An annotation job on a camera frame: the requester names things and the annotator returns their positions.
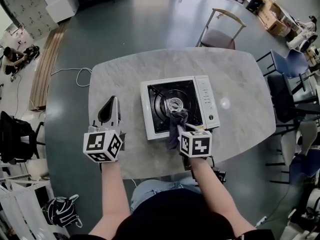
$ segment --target black shirt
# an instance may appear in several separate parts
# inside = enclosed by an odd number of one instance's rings
[[[102,240],[73,235],[71,240]],[[187,189],[160,192],[141,203],[118,227],[115,240],[127,239],[236,239],[229,221],[209,210],[201,194]],[[245,240],[274,240],[271,230],[253,230]]]

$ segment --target white portable stove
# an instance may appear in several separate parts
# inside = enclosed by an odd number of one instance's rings
[[[169,137],[172,111],[188,111],[187,123],[198,129],[220,126],[217,106],[207,75],[145,81],[140,93],[148,140]]]

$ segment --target black stove surface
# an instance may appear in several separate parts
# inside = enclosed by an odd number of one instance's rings
[[[168,102],[172,98],[178,98],[182,101],[183,108],[188,111],[187,123],[194,126],[203,124],[196,89],[192,80],[148,85],[148,93],[156,134],[169,131]]]

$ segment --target person's black hair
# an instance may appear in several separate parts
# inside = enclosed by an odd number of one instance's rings
[[[309,18],[310,18],[310,20],[314,23],[314,25],[315,25],[315,32],[317,31],[317,18],[315,17],[315,16],[309,16]]]
[[[6,47],[6,48],[4,49],[4,51],[3,51],[3,55],[6,56],[6,57],[8,57],[9,54],[10,54],[10,52],[11,52],[11,48],[10,48],[10,47]]]

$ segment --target person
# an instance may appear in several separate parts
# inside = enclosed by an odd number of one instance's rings
[[[297,48],[304,40],[309,39],[311,35],[317,31],[317,18],[315,16],[309,16],[309,18],[310,21],[307,23],[303,23],[298,19],[296,20],[296,22],[302,26],[303,30],[292,41],[286,42],[289,49]]]
[[[15,74],[18,71],[18,69],[23,66],[23,64],[21,63],[26,61],[27,59],[28,55],[26,53],[23,53],[10,47],[6,47],[3,51],[1,70],[6,75]]]
[[[102,218],[88,235],[70,239],[274,240],[271,230],[256,230],[239,213],[206,160],[190,158],[190,164],[197,182],[143,181],[130,209],[119,162],[102,163]]]

